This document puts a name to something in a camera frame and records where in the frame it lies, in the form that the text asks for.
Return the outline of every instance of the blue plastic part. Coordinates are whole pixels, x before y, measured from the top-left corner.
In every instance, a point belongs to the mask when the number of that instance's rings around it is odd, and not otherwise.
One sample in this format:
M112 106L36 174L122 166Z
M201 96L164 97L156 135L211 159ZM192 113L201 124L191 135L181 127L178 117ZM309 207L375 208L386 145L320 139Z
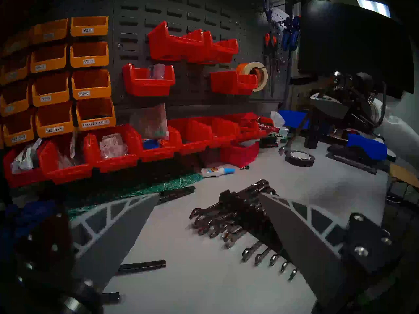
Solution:
M155 149L159 147L160 145L156 139L145 139L144 141L142 141L143 149Z
M224 174L230 174L230 173L234 173L234 172L235 172L235 169L230 169L228 167L224 168Z
M292 128L298 128L301 121L305 117L305 112L300 111L292 111L292 110L279 110L278 111L282 118L285 120L285 126L292 127ZM305 123L303 129L308 129L308 122Z
M371 159L387 159L387 146L374 139L365 138L356 134L348 134L348 144L346 146L362 147Z

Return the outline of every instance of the white table surface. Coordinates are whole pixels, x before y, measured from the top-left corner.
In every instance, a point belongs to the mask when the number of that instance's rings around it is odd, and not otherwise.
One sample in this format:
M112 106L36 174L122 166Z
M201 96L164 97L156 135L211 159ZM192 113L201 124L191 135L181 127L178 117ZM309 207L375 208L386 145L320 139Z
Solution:
M299 137L292 147L316 158L310 168L285 162L277 148L261 149L249 170L205 178L194 184L193 194L156 206L123 263L165 259L167 267L113 277L103 292L119 292L123 301L105 306L105 314L310 313L316 297L301 274L287 281L293 265L282 275L278 271L283 258L268 267L274 251L259 267L253 266L254 257L240 263L242 251L256 238L246 234L225 250L219 237L197 235L189 220L192 209L216 203L222 191L240 191L266 179L280 196L316 204L344 220L351 212L361 212L380 224L387 174L372 175L326 158L328 145L319 143L316 150L308 150L303 142Z

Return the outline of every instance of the masking tape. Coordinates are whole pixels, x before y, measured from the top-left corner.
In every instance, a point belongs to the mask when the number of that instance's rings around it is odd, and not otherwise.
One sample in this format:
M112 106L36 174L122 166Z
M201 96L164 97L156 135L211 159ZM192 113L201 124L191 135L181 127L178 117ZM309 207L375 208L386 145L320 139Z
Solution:
M268 82L268 71L266 70L265 65L259 63L258 61L254 61L252 63L243 63L237 66L236 71L241 75L248 75L253 69L255 69L255 71L260 71L260 75L257 72L259 85L256 89L253 89L253 92L257 92L262 90Z

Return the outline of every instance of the pegboard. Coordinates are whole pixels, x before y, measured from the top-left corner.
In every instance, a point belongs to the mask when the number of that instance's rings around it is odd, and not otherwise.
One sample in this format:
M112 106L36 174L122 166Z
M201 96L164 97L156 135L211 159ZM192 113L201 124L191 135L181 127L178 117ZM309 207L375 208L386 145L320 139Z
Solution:
M274 110L283 101L287 64L280 66L275 77L274 95L269 95L270 79L264 90L250 96L233 96L211 92L210 72L234 69L240 63L263 59L263 38L269 31L261 5L263 0L54 0L48 9L34 13L27 26L76 16L109 16L108 35L100 38L71 40L107 40L112 100L118 123L119 114L165 103L168 118L201 114L238 113ZM274 8L273 20L286 15ZM147 34L160 22L167 21L169 33L182 36L190 31L211 31L214 41L237 39L239 53L229 64L199 65L185 61L153 61L149 55ZM282 32L276 34L281 40ZM287 53L278 50L278 58L287 62ZM135 97L125 92L122 66L172 64L176 84L168 97Z

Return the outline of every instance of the wrench set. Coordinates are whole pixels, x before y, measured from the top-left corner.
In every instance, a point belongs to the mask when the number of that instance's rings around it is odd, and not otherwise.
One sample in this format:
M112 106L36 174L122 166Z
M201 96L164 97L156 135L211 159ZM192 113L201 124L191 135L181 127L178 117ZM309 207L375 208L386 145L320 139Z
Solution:
M266 245L266 249L255 256L254 265L258 266L274 250L277 253L271 257L269 266L273 266L281 256L285 259L280 268L280 273L283 273L291 259L259 201L260 193L276 195L268 181L259 180L238 193L229 190L222 192L216 204L206 209L195 208L189 219L194 219L193 228L199 235L207 234L211 239L221 235L226 249L232 248L247 232L251 233L258 241L243 251L241 261L247 262L257 249ZM295 277L297 271L297 268L292 271L289 281Z

